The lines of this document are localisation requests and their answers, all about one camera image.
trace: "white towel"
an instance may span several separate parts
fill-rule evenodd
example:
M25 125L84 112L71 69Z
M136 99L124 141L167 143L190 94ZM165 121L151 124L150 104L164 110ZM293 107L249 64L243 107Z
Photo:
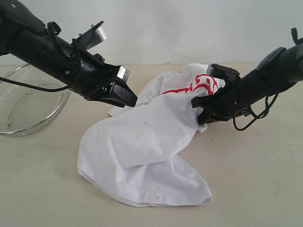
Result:
M203 109L196 96L223 84L206 75L208 65L190 64L150 81L135 108L113 108L83 136L78 171L114 199L137 207L202 205L212 200L203 178L177 155L192 140Z

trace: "white background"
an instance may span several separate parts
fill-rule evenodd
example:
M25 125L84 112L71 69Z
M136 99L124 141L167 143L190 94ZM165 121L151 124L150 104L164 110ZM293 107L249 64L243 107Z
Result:
M91 51L112 64L260 61L303 35L302 0L22 0L69 42L104 20L110 37ZM13 56L0 65L20 64Z

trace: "wire mesh basket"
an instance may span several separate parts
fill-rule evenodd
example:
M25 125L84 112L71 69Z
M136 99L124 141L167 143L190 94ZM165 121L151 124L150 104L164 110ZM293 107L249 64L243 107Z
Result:
M5 78L50 89L65 86L29 64ZM0 135L17 137L39 132L61 112L70 94L68 89L49 93L0 81Z

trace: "beige table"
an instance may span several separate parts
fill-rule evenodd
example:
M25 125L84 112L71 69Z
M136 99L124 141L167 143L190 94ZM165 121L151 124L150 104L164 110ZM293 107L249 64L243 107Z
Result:
M230 64L247 73L255 64ZM154 76L182 65L128 66L138 94ZM1 67L0 74L12 69ZM111 199L76 169L86 129L111 106L72 94L57 119L26 138L0 137L1 227L258 227L303 225L303 83L281 94L247 131L213 123L181 156L208 182L201 207L134 208ZM263 102L256 105L261 110ZM238 120L244 125L248 119Z

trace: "basket rim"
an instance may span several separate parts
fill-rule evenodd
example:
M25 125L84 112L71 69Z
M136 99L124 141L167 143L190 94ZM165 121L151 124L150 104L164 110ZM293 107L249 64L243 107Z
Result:
M19 66L17 67L16 69L14 69L12 72L8 73L7 75L5 75L3 78L7 78L9 77L11 74L13 74L14 72L22 69L22 68L25 68L26 66L32 66L31 64L24 64L22 66ZM28 126L26 128L23 128L23 129L18 129L18 130L14 130L14 131L0 131L0 135L10 135L10 134L15 134L15 133L19 133L19 132L22 132L22 131L25 131L25 130L28 130L28 129L31 129L31 128L34 128L36 127L37 125L43 123L44 121L46 121L47 119L49 119L51 116L53 116L61 107L62 105L64 105L64 103L67 102L67 100L69 99L71 95L71 91L69 90L68 91L68 94L67 94L67 97L58 105L58 107L50 114L48 115L47 117L45 117L44 119L42 119L41 121L37 122L36 124L33 124L31 126Z

